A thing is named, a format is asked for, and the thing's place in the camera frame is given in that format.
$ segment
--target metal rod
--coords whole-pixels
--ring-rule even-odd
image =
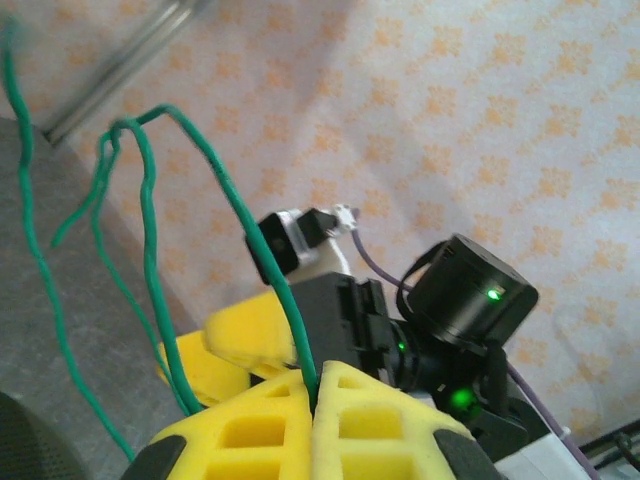
[[[196,13],[212,0],[171,0],[147,20],[65,106],[44,122],[43,132],[57,146],[140,70]]]

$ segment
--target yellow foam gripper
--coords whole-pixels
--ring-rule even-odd
[[[434,432],[450,416],[340,362],[312,420],[299,370],[163,430],[187,440],[169,480],[455,480]]]
[[[274,378],[296,362],[291,329],[273,291],[214,313],[203,333],[211,353],[261,378]]]
[[[187,381],[198,401],[211,407],[224,400],[235,397],[249,388],[249,372],[223,360],[204,347],[203,332],[197,331],[178,337],[178,350]],[[167,360],[164,346],[159,345],[160,353]],[[162,370],[157,373],[167,382]]]

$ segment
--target green cable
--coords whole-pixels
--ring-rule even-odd
[[[91,229],[93,231],[93,236],[95,239],[98,255],[102,259],[103,265],[107,268],[107,270],[111,274],[111,278],[113,279],[114,283],[117,285],[118,289],[123,294],[123,296],[127,299],[127,301],[129,302],[129,305],[131,305],[131,308],[133,309],[136,316],[138,317],[140,324],[144,328],[147,334],[147,337],[151,342],[156,363],[162,370],[162,373],[164,373],[164,376],[167,379],[167,382],[169,383],[169,386],[171,387],[171,390],[173,391],[173,394],[176,398],[176,402],[178,403],[178,406],[180,407],[182,412],[185,414],[185,416],[189,416],[190,415],[189,410],[187,409],[186,405],[182,401],[182,398],[180,397],[180,394],[178,393],[178,390],[176,389],[176,386],[171,377],[171,372],[169,371],[169,368],[167,367],[166,362],[164,361],[164,359],[162,358],[162,355],[160,354],[160,348],[159,348],[160,341],[158,340],[158,337],[154,332],[153,327],[151,326],[151,323],[147,319],[147,316],[145,315],[144,310],[142,309],[140,304],[136,301],[134,295],[131,293],[131,290],[129,289],[125,281],[120,276],[118,269],[116,268],[115,264],[111,260],[111,257],[107,253],[104,245],[104,237],[102,235],[102,229],[100,228],[100,213],[102,211],[102,205],[106,198],[106,192],[107,192],[107,187],[109,184],[111,172],[113,171],[113,167],[112,166],[108,167],[108,166],[113,165],[117,159],[116,152],[112,152],[112,154],[107,158],[107,155],[105,153],[107,142],[108,142],[108,138],[106,138],[106,136],[103,137],[100,141],[100,145],[98,149],[98,163],[96,164],[96,170],[94,173],[94,178],[93,178],[89,195],[84,200],[84,202],[80,205],[80,207],[78,207],[78,209],[73,214],[71,214],[71,216],[67,218],[67,220],[58,228],[56,234],[53,237],[53,240],[51,241],[51,245],[53,247],[58,246],[64,240],[64,237],[66,236],[69,229],[73,226],[73,224],[77,220],[79,220],[87,212],[91,204],[95,202],[93,206],[93,210],[91,212]]]
[[[40,247],[38,245],[38,238],[35,232],[33,218],[33,190],[31,187],[31,178],[29,176],[29,167],[31,166],[34,153],[34,138],[33,131],[31,130],[32,127],[29,109],[24,101],[24,98],[22,97],[20,87],[18,86],[15,64],[11,52],[11,40],[13,38],[13,35],[15,34],[15,28],[17,27],[15,19],[8,19],[4,27],[4,35],[6,35],[6,37],[4,38],[2,45],[4,67],[3,85],[9,103],[11,104],[11,107],[16,114],[20,131],[20,139],[22,141],[22,153],[20,156],[20,166],[18,168],[18,178],[20,182],[20,193],[23,202],[23,223],[25,235],[27,237],[27,245],[29,247],[29,250],[31,251],[32,256],[36,260],[38,269],[40,270],[40,275],[42,276],[42,279],[44,281],[47,295],[49,296],[49,299],[53,306],[56,335],[58,337],[58,343],[60,344],[60,350],[65,358],[65,361],[67,362],[67,367],[69,369],[71,379],[75,383],[78,391],[87,400],[94,413],[98,416],[104,428],[109,432],[109,435],[111,435],[113,440],[122,449],[127,458],[132,461],[135,457],[132,448],[127,444],[122,435],[120,435],[113,423],[111,423],[111,420],[109,420],[109,417],[100,406],[100,403],[89,390],[87,384],[82,378],[82,375],[80,374],[80,371],[78,370],[78,366],[76,365],[76,362],[73,358],[73,353],[71,352],[67,334],[65,332],[64,312],[62,310],[62,304],[58,296],[55,282],[53,280],[51,271],[49,270],[49,266],[47,265],[47,262],[44,259],[42,251],[40,250]]]
[[[260,231],[256,220],[251,215],[249,208],[233,184],[233,181],[231,180],[231,177],[220,160],[217,152],[198,131],[195,125],[178,108],[172,105],[159,105],[149,112],[139,116],[137,121],[140,125],[144,125],[162,115],[168,115],[171,117],[205,156],[218,180],[218,183],[222,187],[227,200],[240,220],[240,223],[247,235],[247,240],[249,241],[253,251],[256,252],[256,256],[260,260],[260,263],[266,272],[267,279],[273,286],[273,289],[282,304],[282,309],[284,310],[287,320],[289,321],[291,334],[298,353],[300,369],[302,370],[302,377],[309,393],[311,410],[315,410],[318,396],[318,376],[313,363],[313,356],[311,354],[311,347],[309,346],[309,339],[307,338],[307,331],[305,329],[300,310],[298,309],[298,305],[296,304],[293,293],[291,292],[291,288],[282,274],[282,271],[280,270],[280,267],[278,266],[278,263],[276,262],[276,259],[264,238],[264,235]]]
[[[144,164],[144,174],[142,185],[140,186],[140,206],[142,209],[142,222],[144,225],[144,276],[147,282],[147,289],[153,304],[153,310],[158,323],[158,330],[162,337],[164,349],[167,354],[167,362],[171,377],[182,401],[191,414],[202,410],[200,402],[191,390],[184,373],[182,362],[180,361],[180,351],[176,342],[176,334],[171,323],[169,307],[162,291],[162,284],[158,277],[157,256],[158,256],[158,233],[155,219],[155,208],[153,205],[153,188],[156,181],[156,166],[153,150],[147,134],[142,127],[133,119],[116,120],[110,130],[109,137],[114,152],[120,151],[120,131],[130,130],[138,143],[142,161]]]

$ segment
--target green led light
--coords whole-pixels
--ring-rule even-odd
[[[476,396],[470,388],[461,388],[451,395],[451,407],[457,410],[467,410],[476,402]]]
[[[502,298],[502,294],[499,290],[492,288],[487,292],[487,297],[489,297],[491,300],[500,300]]]

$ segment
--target gray table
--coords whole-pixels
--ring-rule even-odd
[[[71,382],[58,349],[49,300],[26,248],[16,175],[19,156],[15,123],[0,119],[0,391],[49,419],[75,445],[92,478],[117,479],[127,460]],[[86,172],[70,150],[63,147],[54,153],[37,134],[32,179],[39,240],[46,246],[86,194]],[[139,270],[113,236],[106,235],[105,240],[123,277],[153,319]],[[100,263],[87,221],[61,247],[45,250],[80,370],[116,426],[139,451],[155,433],[182,417],[171,391],[154,374],[149,341]],[[189,319],[175,302],[172,305],[177,310],[174,317],[180,320],[177,329],[189,330]]]

